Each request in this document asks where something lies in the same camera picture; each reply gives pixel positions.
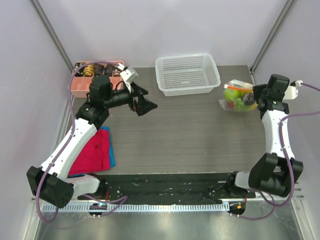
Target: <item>plastic basket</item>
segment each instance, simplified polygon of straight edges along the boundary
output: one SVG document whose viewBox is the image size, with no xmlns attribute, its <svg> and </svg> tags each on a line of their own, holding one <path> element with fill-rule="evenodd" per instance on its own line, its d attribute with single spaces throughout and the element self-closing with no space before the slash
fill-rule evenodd
<svg viewBox="0 0 320 240">
<path fill-rule="evenodd" d="M 221 83 L 210 54 L 159 57 L 155 73 L 158 87 L 167 97 L 209 93 Z"/>
</svg>

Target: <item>bag of fruit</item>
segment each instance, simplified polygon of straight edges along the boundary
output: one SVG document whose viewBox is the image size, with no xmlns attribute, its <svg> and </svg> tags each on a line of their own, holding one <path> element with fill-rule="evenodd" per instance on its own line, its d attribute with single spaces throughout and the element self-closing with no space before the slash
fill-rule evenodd
<svg viewBox="0 0 320 240">
<path fill-rule="evenodd" d="M 258 106 L 252 84 L 234 79 L 225 84 L 224 88 L 223 97 L 219 100 L 224 110 L 243 112 Z"/>
</svg>

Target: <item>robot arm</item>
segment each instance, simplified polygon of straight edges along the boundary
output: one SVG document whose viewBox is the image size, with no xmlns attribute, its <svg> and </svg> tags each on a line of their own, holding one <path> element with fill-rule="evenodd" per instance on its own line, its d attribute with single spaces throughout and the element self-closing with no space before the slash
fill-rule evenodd
<svg viewBox="0 0 320 240">
<path fill-rule="evenodd" d="M 106 75 L 98 75 L 92 79 L 87 100 L 75 115 L 75 130 L 72 139 L 45 177 L 40 192 L 42 200 L 63 208 L 72 198 L 83 194 L 93 194 L 98 190 L 102 183 L 97 177 L 87 174 L 68 178 L 68 173 L 83 147 L 108 118 L 109 109 L 128 104 L 132 111 L 142 116 L 158 107 L 155 103 L 145 99 L 144 95 L 148 94 L 147 90 L 132 82 L 132 76 L 137 75 L 132 68 L 125 68 L 122 73 L 125 74 L 123 80 L 126 86 L 122 90 L 113 90 L 113 85 Z M 39 168 L 32 166 L 27 171 L 28 182 L 34 196 L 44 171 L 65 145 L 71 132 L 72 129 Z"/>
<path fill-rule="evenodd" d="M 273 74 L 268 84 L 253 87 L 254 99 L 264 125 L 266 150 L 262 158 L 250 172 L 236 172 L 230 180 L 234 192 L 257 189 L 263 192 L 286 197 L 291 190 L 289 169 L 281 147 L 279 126 L 281 120 L 289 114 L 288 104 L 283 99 L 295 99 L 298 95 L 296 86 L 289 86 L 287 77 Z M 284 147 L 291 161 L 294 182 L 303 171 L 303 163 L 295 160 L 289 142 L 288 120 L 282 122 Z"/>
</svg>

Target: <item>red cloth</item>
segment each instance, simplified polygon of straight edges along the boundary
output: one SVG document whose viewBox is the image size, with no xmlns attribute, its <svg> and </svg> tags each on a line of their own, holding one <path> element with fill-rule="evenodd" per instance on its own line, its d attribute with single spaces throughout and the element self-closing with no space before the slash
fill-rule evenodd
<svg viewBox="0 0 320 240">
<path fill-rule="evenodd" d="M 110 169 L 109 132 L 99 129 L 86 143 L 70 168 L 69 175 L 87 174 Z"/>
</svg>

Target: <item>gray table surface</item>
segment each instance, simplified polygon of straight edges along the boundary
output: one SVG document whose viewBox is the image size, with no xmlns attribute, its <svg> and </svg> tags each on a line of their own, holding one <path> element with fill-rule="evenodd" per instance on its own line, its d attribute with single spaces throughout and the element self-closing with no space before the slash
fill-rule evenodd
<svg viewBox="0 0 320 240">
<path fill-rule="evenodd" d="M 116 166 L 100 174 L 250 171 L 265 153 L 259 111 L 230 112 L 219 106 L 223 84 L 252 83 L 247 66 L 219 66 L 220 87 L 210 93 L 166 97 L 154 68 L 136 68 L 134 82 L 158 108 L 138 117 L 124 105 L 110 109 Z M 85 99 L 76 98 L 74 110 Z"/>
<path fill-rule="evenodd" d="M 127 106 L 110 110 L 116 166 L 102 174 L 150 174 L 249 171 L 265 153 L 265 132 L 257 110 L 227 112 L 220 108 L 220 86 L 207 94 L 166 97 L 158 89 L 154 68 L 136 69 L 135 82 L 149 90 L 158 108 L 137 117 Z M 218 67 L 221 84 L 251 83 L 247 66 Z M 74 101 L 77 110 L 84 99 Z M 261 217 L 271 207 L 247 203 L 246 216 Z M 54 225 L 73 226 L 87 213 L 59 213 Z M 37 240 L 124 239 L 303 239 L 293 208 L 277 208 L 268 219 L 248 221 L 226 212 L 117 213 L 88 219 L 67 230 L 40 222 Z"/>
</svg>

